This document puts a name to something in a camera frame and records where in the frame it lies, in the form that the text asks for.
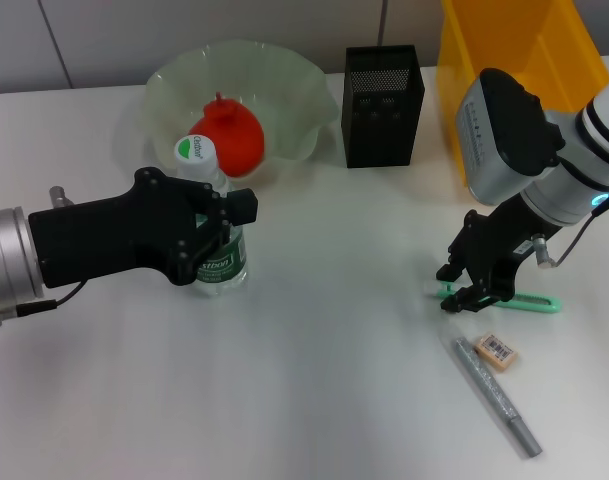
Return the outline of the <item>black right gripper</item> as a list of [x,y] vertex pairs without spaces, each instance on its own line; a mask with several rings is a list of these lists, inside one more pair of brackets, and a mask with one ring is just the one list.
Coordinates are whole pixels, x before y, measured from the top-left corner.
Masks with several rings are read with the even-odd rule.
[[476,313],[499,300],[512,299],[517,271],[533,253],[535,235],[550,239],[552,224],[533,212],[520,195],[502,202],[488,216],[469,211],[436,279],[455,282],[466,272],[471,285],[443,283],[440,308],[448,313]]

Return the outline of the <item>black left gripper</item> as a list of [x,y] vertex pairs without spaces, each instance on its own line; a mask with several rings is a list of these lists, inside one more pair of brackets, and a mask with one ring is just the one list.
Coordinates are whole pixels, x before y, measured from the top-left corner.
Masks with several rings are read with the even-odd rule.
[[250,188],[220,195],[206,183],[148,167],[124,194],[35,212],[28,223],[43,282],[65,286],[138,268],[185,286],[228,239],[230,223],[254,223]]

